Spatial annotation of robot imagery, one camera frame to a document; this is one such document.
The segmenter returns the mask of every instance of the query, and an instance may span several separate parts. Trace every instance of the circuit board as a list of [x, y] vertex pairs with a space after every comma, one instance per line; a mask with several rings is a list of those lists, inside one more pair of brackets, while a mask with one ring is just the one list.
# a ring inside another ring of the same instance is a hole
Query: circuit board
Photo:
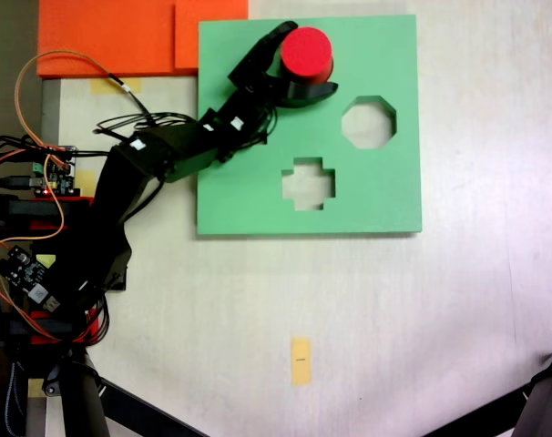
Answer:
[[25, 250], [15, 246], [8, 259], [0, 260], [1, 274], [13, 290], [23, 291], [30, 300], [53, 312], [59, 302], [41, 285], [47, 272], [46, 266], [33, 258]]
[[[64, 148], [77, 151], [77, 147], [73, 146], [65, 146]], [[54, 190], [54, 193], [56, 193], [58, 197], [79, 197], [80, 190], [75, 187], [76, 159], [71, 158], [66, 164], [67, 168], [61, 168], [52, 160], [47, 163], [47, 180], [49, 181], [49, 187]], [[51, 197], [47, 183], [43, 178], [43, 164], [34, 162], [33, 172], [36, 177], [43, 179], [42, 186], [36, 188], [34, 191], [36, 198]]]

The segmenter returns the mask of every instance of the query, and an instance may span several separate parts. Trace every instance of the red cap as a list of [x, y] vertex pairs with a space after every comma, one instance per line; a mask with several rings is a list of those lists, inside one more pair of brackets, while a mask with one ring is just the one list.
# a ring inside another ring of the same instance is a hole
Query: red cap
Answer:
[[329, 37], [314, 27], [299, 27], [282, 43], [282, 64], [302, 84], [326, 82], [332, 73], [332, 46]]

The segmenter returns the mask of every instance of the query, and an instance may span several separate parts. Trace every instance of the orange foam board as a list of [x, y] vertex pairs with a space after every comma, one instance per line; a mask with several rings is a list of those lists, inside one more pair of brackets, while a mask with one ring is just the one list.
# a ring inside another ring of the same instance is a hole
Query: orange foam board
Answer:
[[[38, 51], [84, 52], [120, 76], [173, 75], [175, 2], [40, 0]], [[41, 77], [104, 75], [88, 61], [66, 55], [40, 59], [37, 73]]]
[[248, 0], [177, 0], [175, 6], [175, 71], [196, 75], [199, 65], [199, 22], [248, 19]]

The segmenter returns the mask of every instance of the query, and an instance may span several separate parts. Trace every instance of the green shape sorter board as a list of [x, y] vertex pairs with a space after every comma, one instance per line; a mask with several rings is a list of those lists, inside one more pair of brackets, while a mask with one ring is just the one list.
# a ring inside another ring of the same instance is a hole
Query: green shape sorter board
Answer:
[[[199, 25], [199, 116], [219, 109], [234, 87], [227, 76], [259, 38], [285, 20]], [[279, 108], [268, 139], [199, 173], [199, 234], [312, 234], [422, 230], [416, 25], [413, 15], [295, 20], [331, 40], [337, 93], [314, 106]], [[355, 103], [381, 101], [395, 114], [383, 147], [357, 148], [342, 133]], [[321, 159], [334, 170], [334, 197], [298, 211], [283, 198], [282, 172]]]

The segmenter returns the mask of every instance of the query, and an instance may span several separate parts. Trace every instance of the white table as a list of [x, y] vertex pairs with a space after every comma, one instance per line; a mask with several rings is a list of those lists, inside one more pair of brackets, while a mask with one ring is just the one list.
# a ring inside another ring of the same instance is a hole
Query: white table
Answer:
[[[193, 179], [165, 186], [127, 225], [128, 290], [90, 349], [102, 375], [214, 437], [405, 437], [537, 372], [552, 351], [552, 0], [250, 4], [378, 13], [418, 19], [424, 231], [201, 239]], [[195, 95], [193, 78], [150, 78], [139, 97], [194, 115]], [[133, 111], [64, 80], [60, 143], [108, 149], [94, 124]], [[312, 339], [300, 387], [296, 336]]]

